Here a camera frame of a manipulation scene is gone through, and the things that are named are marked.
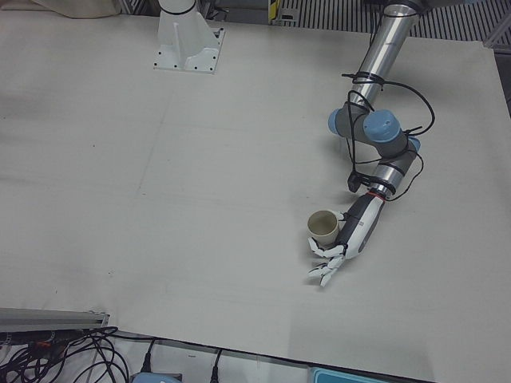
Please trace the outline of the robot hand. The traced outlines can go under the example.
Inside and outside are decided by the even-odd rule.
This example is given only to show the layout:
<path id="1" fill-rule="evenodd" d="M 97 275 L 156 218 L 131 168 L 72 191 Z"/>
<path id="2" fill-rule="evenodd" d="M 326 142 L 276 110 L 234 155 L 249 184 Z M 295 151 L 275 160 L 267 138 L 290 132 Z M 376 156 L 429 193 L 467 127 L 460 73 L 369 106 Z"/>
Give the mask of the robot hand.
<path id="1" fill-rule="evenodd" d="M 369 191 L 358 197 L 348 211 L 317 211 L 309 217 L 307 239 L 313 254 L 324 259 L 307 276 L 318 278 L 319 285 L 325 286 L 334 273 L 348 259 L 362 253 L 375 229 L 384 199 Z"/>

